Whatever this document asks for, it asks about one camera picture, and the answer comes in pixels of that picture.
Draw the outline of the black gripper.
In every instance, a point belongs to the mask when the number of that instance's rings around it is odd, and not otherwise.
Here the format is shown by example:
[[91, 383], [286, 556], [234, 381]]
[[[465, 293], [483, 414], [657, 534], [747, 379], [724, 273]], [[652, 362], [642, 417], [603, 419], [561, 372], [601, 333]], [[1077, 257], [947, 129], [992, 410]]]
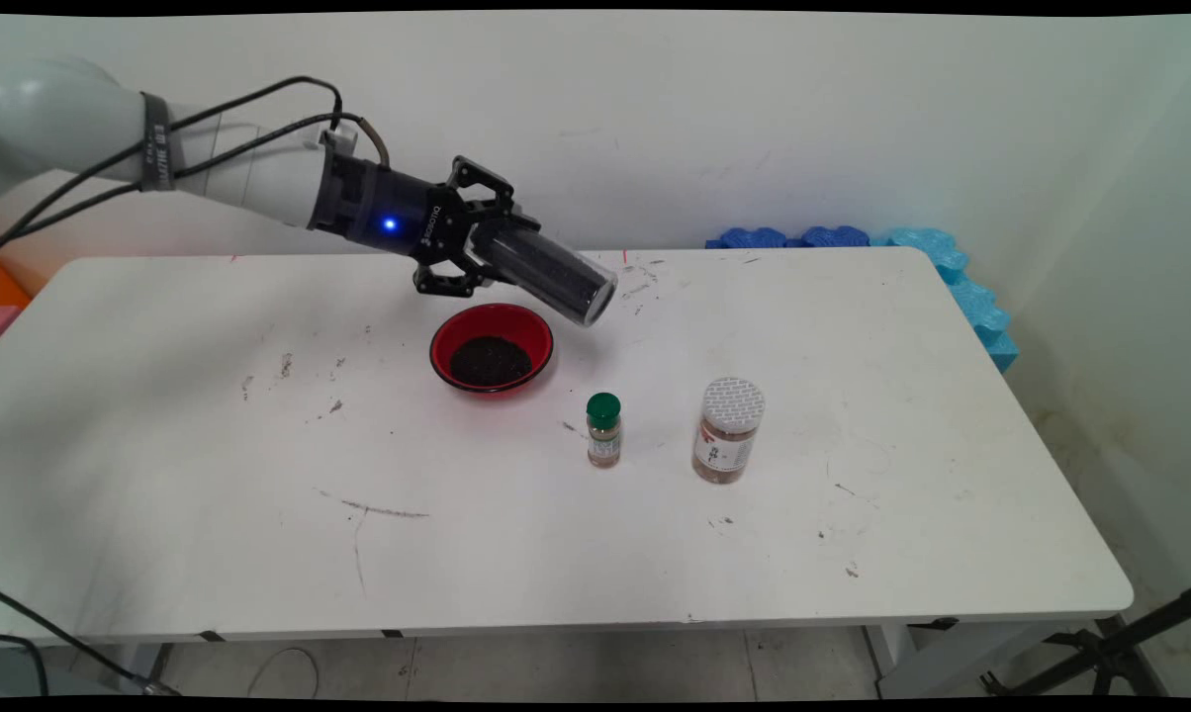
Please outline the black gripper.
[[[325, 146], [322, 183], [308, 229], [413, 258], [414, 288], [425, 296], [469, 299], [486, 285], [466, 241], [532, 231], [541, 221], [520, 208], [515, 186], [468, 157], [455, 156], [443, 182], [428, 182]], [[450, 262], [456, 275], [434, 271]]]

